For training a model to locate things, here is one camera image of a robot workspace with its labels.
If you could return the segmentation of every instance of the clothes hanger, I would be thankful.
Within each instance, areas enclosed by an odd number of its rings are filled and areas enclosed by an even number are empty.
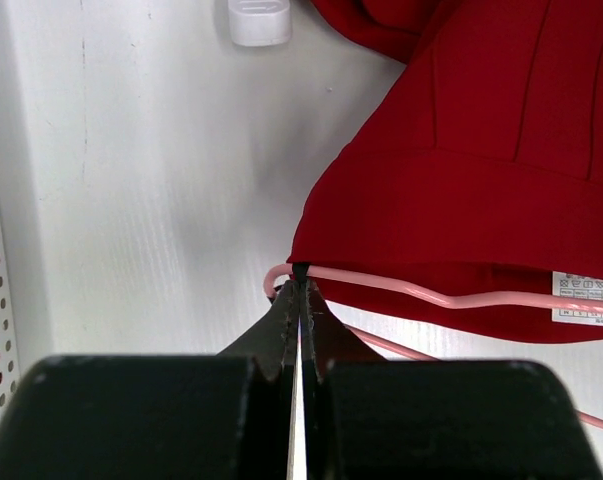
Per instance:
[[[284,263],[272,267],[263,280],[263,289],[268,298],[272,299],[276,297],[277,293],[274,286],[276,280],[281,276],[292,274],[292,264]],[[464,309],[491,307],[496,305],[520,305],[526,307],[548,309],[559,308],[603,314],[603,301],[600,300],[587,300],[570,297],[557,297],[555,295],[545,295],[540,293],[508,291],[449,296],[403,280],[369,275],[360,272],[350,272],[336,268],[320,267],[316,265],[311,265],[308,268],[307,275],[311,278],[322,278],[324,280],[333,280],[403,293],[443,308]],[[356,327],[348,326],[348,328],[361,340],[394,352],[403,357],[410,358],[412,360],[439,360],[438,358],[432,357],[417,350],[413,350],[403,345],[399,345],[398,343],[378,337],[377,335],[373,335]],[[603,429],[603,419],[580,411],[577,413],[583,423]]]

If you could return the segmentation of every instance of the pink cord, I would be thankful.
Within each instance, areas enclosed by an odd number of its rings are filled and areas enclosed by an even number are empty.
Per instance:
[[[271,268],[267,273],[263,280],[263,289],[269,298],[276,296],[274,282],[277,278],[284,275],[292,275],[292,265],[289,263],[277,265],[276,267]],[[599,300],[583,300],[526,292],[490,292],[450,297],[414,283],[404,282],[403,280],[317,266],[311,266],[308,269],[308,276],[405,293],[406,295],[411,295],[444,308],[461,309],[490,307],[494,305],[521,305],[538,308],[562,308],[565,310],[579,310],[603,314],[603,301]],[[351,326],[347,327],[361,340],[406,358],[411,358],[412,360],[439,360],[438,358],[404,347],[403,345],[386,340],[385,338],[359,330],[358,328]],[[603,429],[603,419],[579,411],[577,411],[577,413],[583,423]]]
[[[268,297],[272,298],[275,295],[274,282],[283,275],[292,275],[292,265],[284,263],[270,269],[263,281],[263,289]],[[525,307],[561,308],[564,310],[579,310],[582,312],[603,314],[602,300],[584,300],[526,292],[490,292],[451,297],[414,283],[404,282],[403,280],[368,275],[367,273],[348,272],[336,268],[317,267],[314,265],[309,268],[308,276],[404,293],[433,303],[434,305],[451,309],[491,307],[495,305],[521,305]]]
[[[399,345],[398,343],[391,342],[390,340],[386,340],[385,338],[378,337],[373,335],[372,333],[365,332],[356,327],[352,327],[350,325],[346,325],[348,329],[352,331],[357,337],[367,343],[371,343],[372,345],[376,345],[377,347],[384,348],[389,350],[390,352],[394,352],[403,357],[410,358],[412,360],[439,360],[438,358],[431,357],[430,355],[426,355],[425,353],[418,352],[408,347],[404,347],[403,345]],[[579,419],[583,423],[587,423],[592,425],[593,427],[603,429],[603,419],[594,417],[587,413],[583,413],[577,410],[577,414],[579,415]]]

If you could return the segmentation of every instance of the red cloth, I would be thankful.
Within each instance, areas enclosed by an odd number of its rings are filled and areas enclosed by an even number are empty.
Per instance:
[[[342,25],[361,8],[314,1]],[[603,279],[603,0],[444,0],[432,21],[312,190],[289,260],[450,295],[548,294],[552,271]],[[330,300],[492,337],[603,339],[549,310],[447,310],[319,284]]]

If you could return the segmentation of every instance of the pink wire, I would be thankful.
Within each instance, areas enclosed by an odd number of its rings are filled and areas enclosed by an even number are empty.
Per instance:
[[[272,298],[275,295],[274,282],[283,275],[292,275],[292,265],[289,263],[277,265],[267,273],[263,281],[263,289],[268,297]],[[403,280],[314,265],[309,268],[308,276],[404,293],[434,305],[450,309],[521,305],[525,307],[560,308],[603,314],[603,300],[585,300],[527,292],[489,292],[451,297]]]
[[[284,275],[292,275],[291,264],[284,263],[282,265],[277,265],[276,267],[271,268],[267,273],[265,279],[263,280],[263,289],[269,298],[276,296],[274,282],[277,280],[277,278]],[[403,280],[317,266],[311,266],[308,269],[308,276],[314,278],[323,278],[325,280],[352,283],[355,285],[363,285],[365,287],[391,290],[398,293],[405,293],[406,295],[411,295],[444,308],[461,309],[490,307],[494,305],[521,305],[526,307],[561,308],[565,310],[579,310],[583,312],[596,312],[603,314],[603,301],[599,300],[584,300],[526,292],[490,292],[450,297],[448,295],[443,295],[442,293],[435,292],[428,288],[421,287],[414,283],[405,282]],[[410,358],[412,360],[439,360],[438,358],[431,357],[430,355],[426,355],[425,353],[418,352],[417,350],[413,350],[408,347],[404,347],[403,345],[399,345],[398,343],[386,340],[385,338],[378,337],[377,335],[365,332],[356,327],[349,325],[346,326],[361,340],[394,352],[403,357]],[[580,412],[578,410],[577,414],[583,423],[603,429],[603,419]]]
[[[430,355],[426,355],[425,353],[418,352],[408,347],[404,347],[403,345],[399,345],[398,343],[394,343],[390,340],[386,340],[385,338],[378,337],[372,333],[366,332],[364,330],[360,330],[356,327],[352,327],[350,325],[346,325],[348,329],[352,331],[357,337],[359,337],[364,342],[370,343],[372,345],[376,345],[377,347],[381,347],[385,350],[389,350],[398,355],[401,355],[406,358],[410,358],[412,360],[429,360],[436,361],[438,358],[431,357]],[[583,413],[577,410],[577,414],[579,415],[579,419],[583,423],[587,423],[592,425],[593,427],[603,429],[603,419],[595,417],[593,415]]]

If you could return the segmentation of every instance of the white plastic object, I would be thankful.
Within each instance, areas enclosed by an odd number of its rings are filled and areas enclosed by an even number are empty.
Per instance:
[[[228,0],[232,41],[266,47],[290,40],[290,0]]]

